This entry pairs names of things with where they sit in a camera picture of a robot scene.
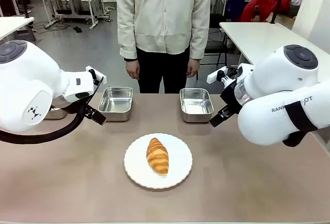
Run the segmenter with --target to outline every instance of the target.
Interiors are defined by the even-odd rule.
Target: plate
[[[152,138],[157,138],[169,154],[169,172],[166,176],[156,173],[146,159],[146,151]],[[124,167],[128,176],[139,185],[152,189],[170,188],[188,176],[192,167],[192,155],[188,146],[173,135],[148,134],[128,147]]]

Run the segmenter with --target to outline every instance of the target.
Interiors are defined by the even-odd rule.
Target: brown tabletop
[[[215,110],[224,105],[211,98]],[[44,121],[37,133],[71,119]],[[189,146],[193,168],[180,185],[148,190],[126,175],[126,149],[149,133],[172,134]],[[128,122],[86,119],[49,143],[0,142],[3,221],[327,221],[329,186],[330,158],[311,134],[296,148],[257,146],[242,137],[235,116],[216,129],[184,123],[178,95],[136,94]]]

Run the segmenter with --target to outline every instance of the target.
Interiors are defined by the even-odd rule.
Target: stainless steel container
[[[208,122],[214,108],[205,89],[184,88],[180,91],[182,118],[185,122]]]
[[[105,89],[98,110],[108,122],[122,122],[130,118],[133,89],[130,87],[108,87]]]
[[[53,119],[53,120],[60,120],[67,116],[64,110],[59,108],[52,108],[48,114],[46,115],[45,119]]]

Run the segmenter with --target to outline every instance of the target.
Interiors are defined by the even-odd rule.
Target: person's hand
[[[187,78],[194,77],[200,69],[200,60],[190,59],[188,62]]]
[[[127,61],[126,71],[131,78],[139,79],[140,74],[140,64],[138,60]]]

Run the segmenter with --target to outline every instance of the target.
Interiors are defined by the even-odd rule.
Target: croissant
[[[169,172],[169,154],[157,138],[153,138],[150,141],[146,158],[155,172],[162,176],[167,175]]]

